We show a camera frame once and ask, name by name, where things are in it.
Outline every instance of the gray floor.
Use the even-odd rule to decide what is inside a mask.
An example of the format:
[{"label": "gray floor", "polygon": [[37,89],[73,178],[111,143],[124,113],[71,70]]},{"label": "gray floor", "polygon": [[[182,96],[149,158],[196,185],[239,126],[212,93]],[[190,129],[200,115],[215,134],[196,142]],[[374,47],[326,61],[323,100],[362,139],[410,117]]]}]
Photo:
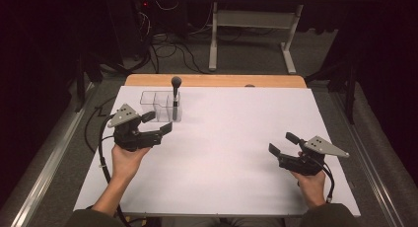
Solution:
[{"label": "gray floor", "polygon": [[[238,34],[235,30],[221,32],[218,48],[217,74],[286,74],[283,57],[279,52],[278,38],[286,35],[282,32],[263,35],[266,30],[247,29],[234,41]],[[195,63],[202,71],[207,71],[209,39],[206,35],[190,38],[182,42],[193,53]],[[332,43],[335,33],[317,36],[313,32],[297,33],[291,52],[298,74],[310,75],[320,67]],[[180,39],[170,37],[171,41]],[[177,43],[166,41],[155,45],[159,55],[160,73],[190,73],[196,69],[191,54]],[[134,62],[127,59],[126,66]],[[137,70],[137,73],[153,73],[152,63]],[[80,191],[83,180],[93,158],[84,140],[86,123],[95,107],[117,94],[123,85],[124,78],[118,75],[105,74],[105,79],[89,90],[91,99],[86,103],[84,115],[71,140],[59,168],[49,185],[49,189],[39,202],[29,226],[62,226],[71,215],[72,208]],[[324,119],[328,133],[334,144],[344,147],[352,157],[341,159],[341,165],[352,192],[359,205],[362,226],[418,226],[418,193],[416,186],[397,159],[387,139],[368,107],[367,100],[358,86],[354,118],[356,124],[347,123],[342,114],[343,94],[330,94],[324,82],[311,84],[316,102]],[[0,213],[0,226],[10,226],[21,209],[28,194],[42,171],[55,147],[60,144],[65,132],[75,119],[73,113],[75,101],[51,132],[48,140],[39,150],[24,177],[17,185]],[[108,114],[112,101],[104,105],[102,114]],[[103,118],[94,115],[87,129],[87,139],[93,147],[97,146],[99,127]],[[287,226],[297,226],[298,218],[286,219]]]}]

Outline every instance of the white tabletop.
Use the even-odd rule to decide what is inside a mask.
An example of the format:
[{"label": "white tabletop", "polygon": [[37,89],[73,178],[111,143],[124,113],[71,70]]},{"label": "white tabletop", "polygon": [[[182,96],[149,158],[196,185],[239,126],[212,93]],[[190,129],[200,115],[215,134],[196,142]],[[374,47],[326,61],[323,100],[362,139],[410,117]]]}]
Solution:
[{"label": "white tabletop", "polygon": [[[121,87],[112,113],[127,103],[141,114],[142,91],[171,89]],[[268,144],[297,156],[299,146],[286,140],[288,131],[306,140],[319,135],[329,141],[310,89],[182,87],[180,92],[181,122],[174,123],[162,144],[144,157],[122,199],[124,212],[148,216],[300,216],[306,212],[297,181],[279,168]],[[148,122],[139,128],[146,131],[164,124]],[[107,128],[104,136],[112,133],[113,128]],[[112,139],[104,142],[110,172],[112,146]],[[338,159],[326,156],[325,162],[336,183],[333,202],[344,203],[359,216]],[[75,209],[94,204],[105,189],[99,165],[96,154]],[[329,187],[327,179],[325,194]]]}]

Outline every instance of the dark sleeve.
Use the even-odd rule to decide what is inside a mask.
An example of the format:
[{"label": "dark sleeve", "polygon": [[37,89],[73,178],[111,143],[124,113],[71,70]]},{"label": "dark sleeve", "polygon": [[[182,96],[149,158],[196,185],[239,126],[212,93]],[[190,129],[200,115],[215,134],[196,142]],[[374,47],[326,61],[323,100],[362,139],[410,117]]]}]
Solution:
[{"label": "dark sleeve", "polygon": [[316,226],[359,227],[360,225],[345,205],[332,203],[308,210],[302,216],[300,227]]},{"label": "dark sleeve", "polygon": [[123,224],[104,213],[92,210],[76,210],[65,227],[123,227]]}]

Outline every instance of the transparent container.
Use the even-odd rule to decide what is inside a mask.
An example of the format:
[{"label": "transparent container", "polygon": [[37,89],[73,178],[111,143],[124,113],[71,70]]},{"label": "transparent container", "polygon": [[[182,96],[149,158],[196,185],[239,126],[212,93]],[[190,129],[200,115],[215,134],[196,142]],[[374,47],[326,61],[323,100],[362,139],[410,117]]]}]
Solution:
[{"label": "transparent container", "polygon": [[156,113],[156,118],[151,121],[181,121],[180,92],[174,100],[173,91],[144,91],[140,103],[143,113]]}]

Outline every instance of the desk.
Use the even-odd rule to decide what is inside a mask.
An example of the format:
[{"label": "desk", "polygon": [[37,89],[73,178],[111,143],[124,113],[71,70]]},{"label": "desk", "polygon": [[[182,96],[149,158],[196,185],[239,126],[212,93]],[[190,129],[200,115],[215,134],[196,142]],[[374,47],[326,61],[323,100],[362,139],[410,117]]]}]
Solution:
[{"label": "desk", "polygon": [[[277,76],[253,76],[254,80],[252,76],[180,76],[183,85],[188,85],[179,89],[181,122],[174,123],[162,145],[155,146],[143,160],[121,202],[123,211],[147,216],[302,215],[307,208],[296,181],[278,167],[277,159],[268,152],[268,143],[296,156],[299,149],[284,138],[286,131],[306,139],[320,135],[329,140],[312,91],[304,88],[304,84],[299,84],[300,88],[261,88],[264,80],[266,85],[277,83]],[[141,91],[170,90],[171,87],[157,86],[160,80],[164,80],[161,85],[169,85],[171,78],[172,75],[129,77],[126,85],[130,86],[120,89],[112,112],[128,103],[141,114],[138,105]],[[283,82],[298,78],[281,77]],[[197,87],[199,81],[212,87]],[[243,82],[258,87],[221,86]],[[140,130],[163,124],[148,122],[141,124]],[[110,128],[104,131],[104,136],[109,135],[112,135]],[[112,145],[111,139],[104,141],[104,156],[110,170]],[[354,215],[360,215],[338,159],[326,157],[325,161],[336,181],[335,202],[346,204]],[[96,154],[76,209],[93,204],[105,188],[99,164]]]},{"label": "desk", "polygon": [[290,46],[295,35],[296,27],[301,18],[303,5],[298,5],[293,13],[272,13],[253,11],[218,10],[218,3],[213,3],[212,40],[209,54],[209,70],[215,71],[218,57],[217,29],[218,26],[228,27],[256,27],[288,30],[288,37],[281,42],[281,50],[289,74],[296,74]]}]

